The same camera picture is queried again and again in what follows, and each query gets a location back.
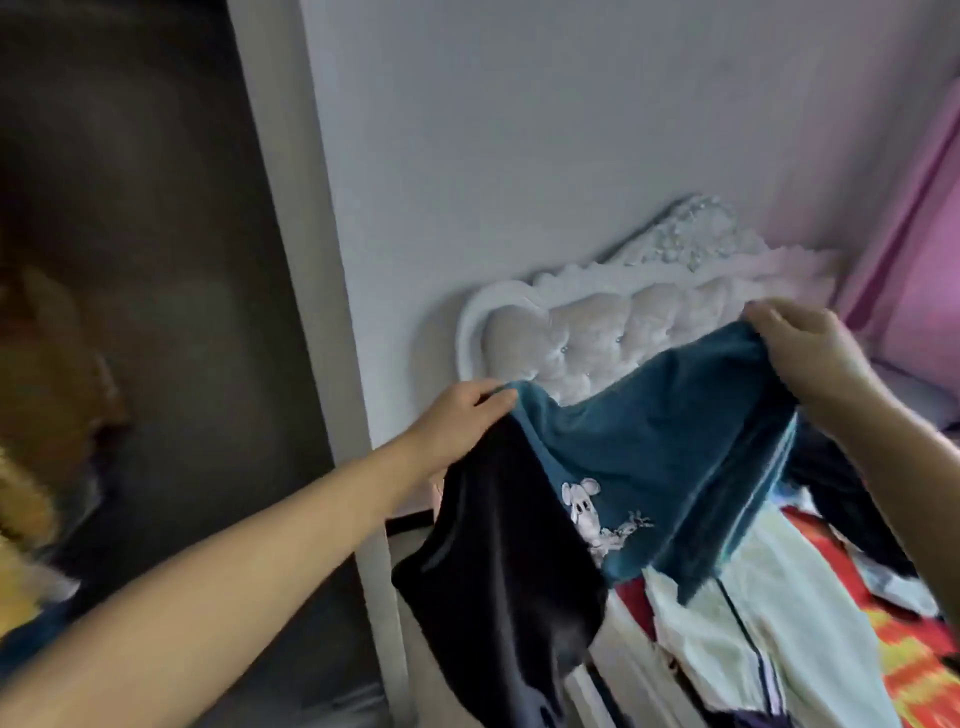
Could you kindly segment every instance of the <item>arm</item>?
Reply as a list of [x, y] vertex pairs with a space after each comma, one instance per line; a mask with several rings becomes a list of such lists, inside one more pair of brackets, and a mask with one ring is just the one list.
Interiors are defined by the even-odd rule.
[[860, 470], [950, 624], [960, 624], [960, 449], [894, 398], [832, 312], [772, 300], [748, 304], [744, 317], [805, 415]]
[[188, 548], [78, 621], [0, 693], [0, 725], [179, 728], [433, 472], [510, 411], [496, 382], [448, 389], [393, 442]]

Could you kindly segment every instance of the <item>tufted headboard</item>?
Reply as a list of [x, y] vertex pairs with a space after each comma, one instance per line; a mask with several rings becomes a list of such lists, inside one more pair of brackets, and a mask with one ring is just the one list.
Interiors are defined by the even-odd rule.
[[826, 304], [839, 256], [771, 250], [715, 198], [693, 197], [606, 263], [477, 291], [457, 327], [460, 379], [533, 379], [560, 404], [599, 392], [658, 352], [785, 296]]

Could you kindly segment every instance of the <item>right hand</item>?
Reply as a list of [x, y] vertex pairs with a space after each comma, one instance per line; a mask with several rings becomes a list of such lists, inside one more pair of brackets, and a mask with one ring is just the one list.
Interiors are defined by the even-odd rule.
[[894, 401], [833, 311], [767, 299], [747, 303], [743, 318], [766, 344], [780, 380], [823, 431], [877, 402]]

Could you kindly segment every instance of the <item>hand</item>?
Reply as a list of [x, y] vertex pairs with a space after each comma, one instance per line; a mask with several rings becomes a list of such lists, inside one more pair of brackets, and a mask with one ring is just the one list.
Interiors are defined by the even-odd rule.
[[830, 433], [839, 420], [876, 402], [894, 401], [832, 311], [768, 299], [747, 303], [743, 318], [766, 344], [780, 380], [823, 431]]
[[499, 386], [502, 382], [496, 379], [478, 379], [447, 387], [410, 426], [405, 436], [415, 443], [426, 474], [462, 458], [493, 423], [514, 408], [516, 389], [504, 389], [478, 403]]

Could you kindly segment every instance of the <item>teal shirt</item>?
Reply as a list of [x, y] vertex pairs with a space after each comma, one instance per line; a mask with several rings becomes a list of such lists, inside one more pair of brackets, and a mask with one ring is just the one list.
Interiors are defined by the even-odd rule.
[[509, 386], [513, 416], [608, 582], [653, 566], [681, 603], [740, 543], [796, 429], [796, 401], [742, 322], [569, 407], [532, 382]]

